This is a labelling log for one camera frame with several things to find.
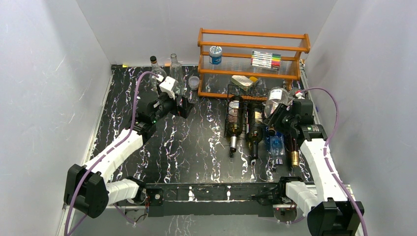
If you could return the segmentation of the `square clear whisky bottle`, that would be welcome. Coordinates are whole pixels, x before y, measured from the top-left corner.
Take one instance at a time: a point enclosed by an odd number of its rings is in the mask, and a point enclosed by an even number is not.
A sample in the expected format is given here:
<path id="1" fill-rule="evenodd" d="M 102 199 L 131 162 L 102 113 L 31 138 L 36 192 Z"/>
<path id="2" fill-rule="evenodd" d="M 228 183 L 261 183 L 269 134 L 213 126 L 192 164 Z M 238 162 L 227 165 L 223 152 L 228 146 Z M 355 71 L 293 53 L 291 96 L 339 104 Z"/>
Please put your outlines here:
<path id="1" fill-rule="evenodd" d="M 266 118 L 270 117 L 275 109 L 280 105 L 288 105 L 288 92 L 281 87 L 274 87 L 268 93 L 268 99 L 265 103 L 264 115 Z"/>

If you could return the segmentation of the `round clear liquor bottle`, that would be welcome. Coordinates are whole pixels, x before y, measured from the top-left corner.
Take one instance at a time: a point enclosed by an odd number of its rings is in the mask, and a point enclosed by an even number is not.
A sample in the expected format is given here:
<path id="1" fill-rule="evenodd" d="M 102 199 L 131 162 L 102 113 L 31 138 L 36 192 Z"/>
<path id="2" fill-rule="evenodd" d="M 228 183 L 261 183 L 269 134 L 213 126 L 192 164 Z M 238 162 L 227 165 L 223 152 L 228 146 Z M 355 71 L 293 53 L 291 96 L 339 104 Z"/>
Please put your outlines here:
<path id="1" fill-rule="evenodd" d="M 150 59 L 150 62 L 151 62 L 151 72 L 154 73 L 154 74 L 157 74 L 157 75 L 161 75 L 161 76 L 163 76 L 163 78 L 166 78 L 167 73 L 165 72 L 164 69 L 162 69 L 159 66 L 156 56 L 151 56 L 149 59 Z M 158 76 L 154 76 L 152 74 L 149 76 L 152 89 L 156 94 L 158 94 L 158 87 L 157 87 L 158 80 L 157 80 L 157 78 L 158 78 Z"/>

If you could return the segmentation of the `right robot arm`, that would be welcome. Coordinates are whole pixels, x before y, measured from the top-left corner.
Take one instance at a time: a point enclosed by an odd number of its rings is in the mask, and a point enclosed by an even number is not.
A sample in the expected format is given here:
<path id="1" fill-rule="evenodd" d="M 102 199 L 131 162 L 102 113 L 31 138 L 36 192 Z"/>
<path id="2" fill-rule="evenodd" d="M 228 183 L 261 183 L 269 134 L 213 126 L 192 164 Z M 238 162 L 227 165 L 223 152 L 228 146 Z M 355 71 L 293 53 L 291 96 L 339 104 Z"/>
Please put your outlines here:
<path id="1" fill-rule="evenodd" d="M 279 103 L 266 125 L 294 139 L 313 176 L 316 193 L 301 180 L 288 180 L 277 189 L 277 198 L 294 201 L 307 219 L 312 236 L 354 236 L 363 221 L 362 202 L 355 201 L 339 178 L 328 148 L 329 137 L 314 122 L 313 102 L 294 99 Z"/>

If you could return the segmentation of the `tall clear glass bottle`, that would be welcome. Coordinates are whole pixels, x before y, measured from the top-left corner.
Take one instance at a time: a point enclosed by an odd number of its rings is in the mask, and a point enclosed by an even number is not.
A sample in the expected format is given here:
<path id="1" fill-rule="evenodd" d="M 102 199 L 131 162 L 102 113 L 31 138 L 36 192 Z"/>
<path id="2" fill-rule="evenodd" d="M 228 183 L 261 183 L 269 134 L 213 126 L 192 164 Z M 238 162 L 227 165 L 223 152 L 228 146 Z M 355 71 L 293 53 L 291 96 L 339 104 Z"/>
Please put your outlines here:
<path id="1" fill-rule="evenodd" d="M 178 95 L 184 95 L 185 82 L 184 82 L 182 64 L 178 61 L 177 55 L 175 53 L 170 55 L 170 59 L 171 59 L 170 76 L 178 82 L 177 87 L 176 87 L 176 93 Z"/>

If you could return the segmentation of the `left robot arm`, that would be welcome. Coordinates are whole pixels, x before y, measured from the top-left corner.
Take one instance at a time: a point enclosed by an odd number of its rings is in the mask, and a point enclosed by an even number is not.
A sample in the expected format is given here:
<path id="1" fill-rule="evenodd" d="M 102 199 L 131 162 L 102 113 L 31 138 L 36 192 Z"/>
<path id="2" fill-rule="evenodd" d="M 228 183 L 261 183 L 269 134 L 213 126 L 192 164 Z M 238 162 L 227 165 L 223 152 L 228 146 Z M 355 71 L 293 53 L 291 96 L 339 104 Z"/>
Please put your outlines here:
<path id="1" fill-rule="evenodd" d="M 134 111 L 128 126 L 95 158 L 85 165 L 69 168 L 64 203 L 91 218 L 97 218 L 107 206 L 129 201 L 141 205 L 147 198 L 146 185 L 134 177 L 110 182 L 110 176 L 135 151 L 139 150 L 156 131 L 156 123 L 172 114 L 187 118 L 194 104 L 184 96 L 171 98 L 163 92 L 144 111 Z"/>

